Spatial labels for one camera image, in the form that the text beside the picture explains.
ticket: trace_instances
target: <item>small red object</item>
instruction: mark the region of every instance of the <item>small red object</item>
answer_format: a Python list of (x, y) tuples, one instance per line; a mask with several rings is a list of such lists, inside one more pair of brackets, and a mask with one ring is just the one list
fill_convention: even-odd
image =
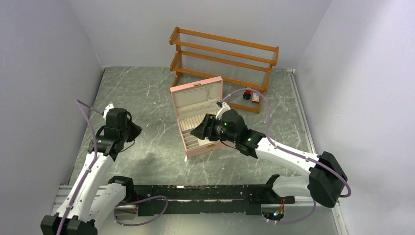
[(257, 93), (252, 93), (252, 103), (256, 103), (256, 104), (259, 104), (259, 99), (260, 99), (261, 97), (257, 94)]

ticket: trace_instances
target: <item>wooden rack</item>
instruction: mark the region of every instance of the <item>wooden rack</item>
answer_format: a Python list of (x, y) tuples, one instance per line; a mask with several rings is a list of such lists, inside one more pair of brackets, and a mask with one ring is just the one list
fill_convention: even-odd
[[(176, 72), (173, 85), (181, 76), (191, 74), (204, 78), (221, 76), (224, 82), (249, 87), (262, 94), (268, 90), (271, 69), (277, 64), (278, 47), (245, 42), (176, 27), (170, 36), (176, 54), (170, 70)], [(228, 103), (231, 107), (259, 113), (257, 108)]]

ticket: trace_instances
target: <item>pink jewelry box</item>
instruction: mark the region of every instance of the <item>pink jewelry box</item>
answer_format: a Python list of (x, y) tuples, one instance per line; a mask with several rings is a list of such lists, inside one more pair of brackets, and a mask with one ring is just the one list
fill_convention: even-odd
[(187, 157), (226, 147), (220, 141), (199, 140), (190, 134), (202, 123), (205, 114), (217, 114), (222, 100), (223, 80), (214, 77), (170, 88)]

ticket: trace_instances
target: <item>gray marble floor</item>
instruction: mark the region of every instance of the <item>gray marble floor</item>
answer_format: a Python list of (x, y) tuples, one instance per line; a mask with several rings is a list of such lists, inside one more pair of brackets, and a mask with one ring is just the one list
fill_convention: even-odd
[[(94, 107), (103, 110), (109, 102), (131, 112), (134, 123), (143, 128), (136, 144), (120, 153), (106, 174), (106, 185), (114, 175), (129, 176), (135, 184), (263, 184), (273, 174), (292, 175), (291, 170), (278, 164), (247, 157), (226, 148), (191, 157), (184, 161), (185, 152), (173, 109), (170, 86), (174, 73), (161, 67), (107, 67), (99, 87)], [(180, 84), (196, 81), (184, 75)], [(224, 83), (224, 96), (240, 87)], [(305, 133), (297, 109), (291, 80), (284, 70), (275, 70), (266, 97), (272, 113), (270, 133), (278, 142), (308, 151)], [(230, 101), (250, 103), (242, 94)], [(265, 132), (266, 106), (260, 114), (238, 110), (246, 124)], [(104, 124), (98, 114), (91, 122), (97, 130)], [(92, 136), (86, 130), (78, 159), (69, 184), (78, 176)]]

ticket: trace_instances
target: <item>white robotic arm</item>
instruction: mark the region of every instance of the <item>white robotic arm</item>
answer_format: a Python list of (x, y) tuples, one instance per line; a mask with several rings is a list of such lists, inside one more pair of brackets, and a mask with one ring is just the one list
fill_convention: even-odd
[(275, 180), (273, 191), (280, 197), (306, 196), (323, 206), (335, 206), (347, 177), (332, 154), (323, 152), (317, 155), (283, 145), (263, 133), (248, 129), (243, 118), (227, 103), (217, 104), (221, 108), (218, 114), (206, 114), (203, 122), (192, 130), (192, 135), (199, 139), (233, 142), (244, 155), (294, 170), (299, 176), (279, 176)]
[[(334, 177), (332, 173), (320, 167), (320, 164), (316, 164), (323, 163), (329, 166), (330, 169), (347, 181), (346, 175), (333, 155), (327, 152), (323, 152), (321, 155), (307, 153), (276, 142), (260, 132), (248, 129), (243, 118), (231, 109), (227, 103), (218, 103), (218, 105), (221, 110), (217, 115), (206, 114), (202, 123), (191, 131), (192, 135), (203, 140), (233, 142), (235, 148), (244, 155), (276, 162), (294, 170), (298, 176), (284, 177), (277, 175), (272, 177), (272, 190), (270, 187), (268, 189), (277, 195), (278, 200), (288, 196), (305, 196), (312, 197), (323, 206), (334, 207), (345, 185), (339, 182), (339, 179)], [(108, 182), (106, 189), (97, 197), (100, 183), (105, 173), (113, 165), (118, 153), (124, 148), (124, 143), (133, 141), (141, 133), (141, 127), (132, 123), (131, 114), (125, 109), (114, 108), (113, 104), (110, 104), (104, 110), (103, 116), (106, 125), (102, 126), (96, 133), (97, 158), (94, 158), (94, 145), (91, 142), (84, 167), (67, 199), (54, 216), (47, 215), (42, 220), (41, 229), (44, 235), (55, 235), (58, 224), (62, 219), (64, 219), (66, 234), (96, 235), (105, 218), (117, 205), (136, 201), (132, 179), (122, 176), (114, 176)], [(293, 155), (303, 156), (304, 159), (296, 158)], [(164, 189), (164, 186), (142, 187), (151, 189), (158, 187), (157, 192)], [(177, 193), (180, 194), (180, 190), (188, 195), (194, 187), (198, 186), (190, 186), (190, 188), (186, 188), (186, 186), (166, 186), (167, 190), (164, 193), (175, 189), (178, 191), (174, 191), (172, 197), (178, 196)], [(215, 192), (220, 190), (218, 186), (203, 186), (202, 190), (209, 190), (210, 187), (215, 188)], [(240, 192), (240, 194), (238, 192), (236, 195), (244, 198), (245, 196), (242, 194), (243, 192)]]
[(66, 200), (54, 216), (43, 218), (41, 229), (44, 235), (57, 234), (62, 219), (64, 234), (96, 235), (116, 205), (136, 201), (132, 179), (122, 176), (114, 176), (96, 197), (103, 177), (124, 148), (124, 143), (133, 141), (141, 133), (141, 127), (132, 123), (131, 114), (125, 109), (115, 108), (112, 103), (105, 108), (103, 117), (106, 125), (96, 133), (97, 156), (95, 158), (91, 141), (84, 166)]

